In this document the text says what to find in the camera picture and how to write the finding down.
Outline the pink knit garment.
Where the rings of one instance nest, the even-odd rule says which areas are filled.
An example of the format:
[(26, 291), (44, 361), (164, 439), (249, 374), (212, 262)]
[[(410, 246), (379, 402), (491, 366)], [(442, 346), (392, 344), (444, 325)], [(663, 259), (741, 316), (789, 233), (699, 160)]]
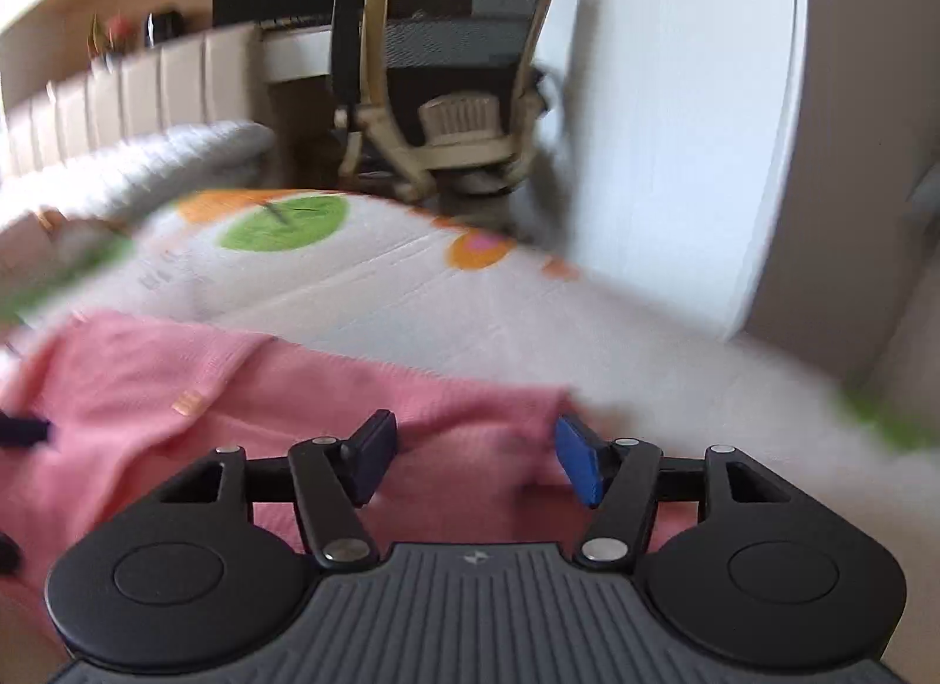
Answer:
[(45, 626), (52, 563), (91, 529), (224, 445), (280, 457), (378, 410), (398, 453), (363, 520), (405, 541), (572, 542), (586, 520), (555, 455), (566, 388), (443, 378), (258, 332), (96, 313), (2, 367), (2, 410), (48, 439), (2, 455), (2, 528), (21, 566), (2, 601)]

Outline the pink cardboard box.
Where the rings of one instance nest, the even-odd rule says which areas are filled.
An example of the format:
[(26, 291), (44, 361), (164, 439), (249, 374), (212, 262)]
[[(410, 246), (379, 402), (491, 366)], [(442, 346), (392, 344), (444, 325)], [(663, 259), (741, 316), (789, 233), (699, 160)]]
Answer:
[(2, 229), (0, 261), (3, 270), (33, 266), (56, 254), (58, 238), (70, 221), (58, 210), (25, 213)]

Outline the colourful printed bed sheet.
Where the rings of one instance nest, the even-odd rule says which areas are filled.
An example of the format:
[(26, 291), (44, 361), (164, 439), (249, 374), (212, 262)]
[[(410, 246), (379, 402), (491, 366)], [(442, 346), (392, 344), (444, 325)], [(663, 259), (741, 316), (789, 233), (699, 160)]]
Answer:
[(510, 240), (322, 192), (206, 192), (166, 206), (96, 272), (25, 310), (14, 348), (96, 310), (562, 387), (604, 434), (672, 455), (741, 448), (897, 556), (908, 601), (889, 665), (913, 682), (937, 679), (937, 452), (895, 450), (832, 378), (787, 354), (720, 342)]

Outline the potted flower plant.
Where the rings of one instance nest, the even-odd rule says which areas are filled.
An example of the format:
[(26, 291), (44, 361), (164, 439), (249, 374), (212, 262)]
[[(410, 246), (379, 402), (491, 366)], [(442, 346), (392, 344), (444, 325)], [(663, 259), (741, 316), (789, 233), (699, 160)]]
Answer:
[(92, 14), (86, 35), (89, 59), (103, 59), (105, 55), (127, 55), (136, 46), (139, 24), (121, 14), (107, 19)]

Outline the beige mesh office chair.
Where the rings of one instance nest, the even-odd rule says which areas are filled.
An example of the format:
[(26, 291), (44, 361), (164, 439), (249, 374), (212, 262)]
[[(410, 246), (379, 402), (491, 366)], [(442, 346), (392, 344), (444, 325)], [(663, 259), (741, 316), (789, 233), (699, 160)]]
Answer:
[(378, 162), (400, 202), (512, 194), (548, 109), (533, 53), (551, 1), (335, 0), (340, 185)]

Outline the beige padded headboard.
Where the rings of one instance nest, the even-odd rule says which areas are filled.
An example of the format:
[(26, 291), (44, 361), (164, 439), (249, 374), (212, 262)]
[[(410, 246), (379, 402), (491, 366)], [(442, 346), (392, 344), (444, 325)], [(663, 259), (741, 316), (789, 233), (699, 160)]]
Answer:
[(2, 117), (2, 173), (25, 175), (179, 125), (271, 120), (255, 25), (177, 39), (115, 70), (50, 82)]

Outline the black round kettle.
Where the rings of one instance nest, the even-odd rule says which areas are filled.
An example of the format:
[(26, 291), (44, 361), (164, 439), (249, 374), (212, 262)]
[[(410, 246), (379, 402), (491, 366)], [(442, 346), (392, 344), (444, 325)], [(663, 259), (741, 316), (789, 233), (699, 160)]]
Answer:
[(143, 46), (153, 49), (179, 39), (186, 33), (185, 17), (177, 9), (150, 12), (143, 24)]

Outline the white wardrobe door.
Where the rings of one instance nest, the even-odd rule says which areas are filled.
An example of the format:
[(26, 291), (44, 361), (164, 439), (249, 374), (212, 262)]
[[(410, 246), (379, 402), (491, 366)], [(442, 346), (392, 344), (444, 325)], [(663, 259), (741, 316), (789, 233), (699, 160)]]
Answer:
[(808, 0), (553, 0), (533, 233), (720, 337), (783, 200)]

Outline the black keyboard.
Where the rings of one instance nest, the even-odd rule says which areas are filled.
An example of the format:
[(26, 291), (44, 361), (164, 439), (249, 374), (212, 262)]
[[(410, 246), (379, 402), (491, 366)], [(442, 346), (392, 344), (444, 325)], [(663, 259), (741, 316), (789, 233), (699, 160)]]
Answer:
[(258, 26), (263, 33), (285, 33), (295, 30), (309, 30), (331, 24), (331, 14), (327, 12), (314, 12), (314, 14), (277, 15), (269, 19), (261, 19)]

